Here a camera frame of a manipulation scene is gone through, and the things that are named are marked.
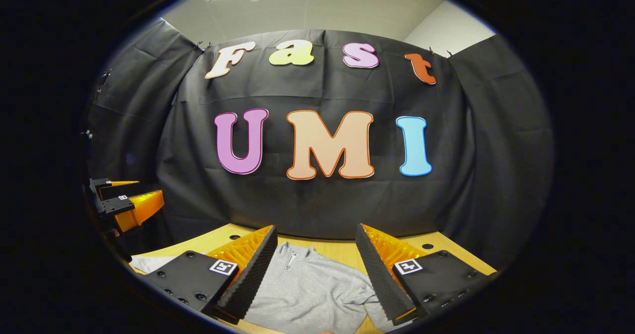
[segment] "blue letter i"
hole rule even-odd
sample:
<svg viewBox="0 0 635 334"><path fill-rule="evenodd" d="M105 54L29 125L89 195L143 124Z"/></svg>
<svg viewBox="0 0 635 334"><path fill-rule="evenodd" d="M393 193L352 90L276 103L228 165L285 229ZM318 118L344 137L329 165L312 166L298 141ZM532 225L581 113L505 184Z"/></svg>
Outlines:
<svg viewBox="0 0 635 334"><path fill-rule="evenodd" d="M430 173L433 167L426 159L426 140L424 128L426 120L421 117L399 117L397 126L403 130L406 162L399 168L407 176L420 176Z"/></svg>

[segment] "gray sweatshirt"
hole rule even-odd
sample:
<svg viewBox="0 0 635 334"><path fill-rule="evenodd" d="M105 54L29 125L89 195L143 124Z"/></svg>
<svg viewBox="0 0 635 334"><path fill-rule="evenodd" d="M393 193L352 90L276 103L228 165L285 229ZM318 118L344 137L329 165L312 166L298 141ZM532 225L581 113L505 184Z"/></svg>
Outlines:
<svg viewBox="0 0 635 334"><path fill-rule="evenodd" d="M320 255L313 246L285 241L244 320L288 334L353 334L367 312L378 329L397 328L386 318L367 275Z"/></svg>

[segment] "wooden table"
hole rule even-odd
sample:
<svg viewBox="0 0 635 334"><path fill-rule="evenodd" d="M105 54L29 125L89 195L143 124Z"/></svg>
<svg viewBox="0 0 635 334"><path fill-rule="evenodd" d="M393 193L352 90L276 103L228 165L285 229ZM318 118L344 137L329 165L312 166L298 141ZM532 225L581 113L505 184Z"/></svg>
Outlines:
<svg viewBox="0 0 635 334"><path fill-rule="evenodd" d="M167 257L167 256L177 256L181 255L183 252L187 250L195 251L198 253L208 253L211 250L215 250L216 248L232 241L229 237L231 235L239 235L244 236L253 232L251 228L246 228L237 225L225 225L216 230L208 232L207 234L200 235L199 237L195 237L188 241L184 241L183 243L175 244L173 246L169 246L166 248L162 248L161 250L152 251L149 253L143 253L139 256L145 257ZM485 262L481 261L475 255L472 255L467 250L454 243L451 239L445 237L440 232L432 232L430 234L425 235L417 235L410 237L401 237L401 240L415 246L416 248L422 249L422 245L431 244L434 247L431 250L423 250L427 253L432 253L440 250L447 250L451 252L453 255L461 259L463 262L472 266L474 269L480 271L484 275L490 275L494 273L496 270L490 267ZM354 267L365 274L368 274L366 268L364 267L364 263L361 259L361 255L355 245L355 241L333 241L333 240L315 240L315 239L306 239L301 237L289 237L284 235L278 235L278 243L281 244L284 241L288 241L288 243L295 246L303 246L310 247L311 245L315 246L316 251L325 256L329 257L329 259L338 261L342 264ZM251 323L247 323L246 321L238 322L238 325L232 325L225 321L223 323L230 325L232 327L238 328L241 331L247 332L249 334L279 334L274 330L270 330L267 328L259 327L257 325L253 325ZM370 321L368 316L360 325L355 334L381 334L382 331L375 328L373 323Z"/></svg>

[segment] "letter m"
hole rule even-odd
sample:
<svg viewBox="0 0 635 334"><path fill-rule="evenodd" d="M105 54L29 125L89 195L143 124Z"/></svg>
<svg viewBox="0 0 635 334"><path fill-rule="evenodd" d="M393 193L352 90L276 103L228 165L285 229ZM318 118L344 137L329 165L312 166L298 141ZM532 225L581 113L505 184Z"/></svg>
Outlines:
<svg viewBox="0 0 635 334"><path fill-rule="evenodd" d="M315 111L291 112L286 120L295 129L293 166L286 176L293 180L315 178L317 171L311 166L311 152L322 173L330 177L344 153L342 178L368 178L375 173L368 155L368 128L373 115L353 111L344 115L335 135L331 136L324 121Z"/></svg>

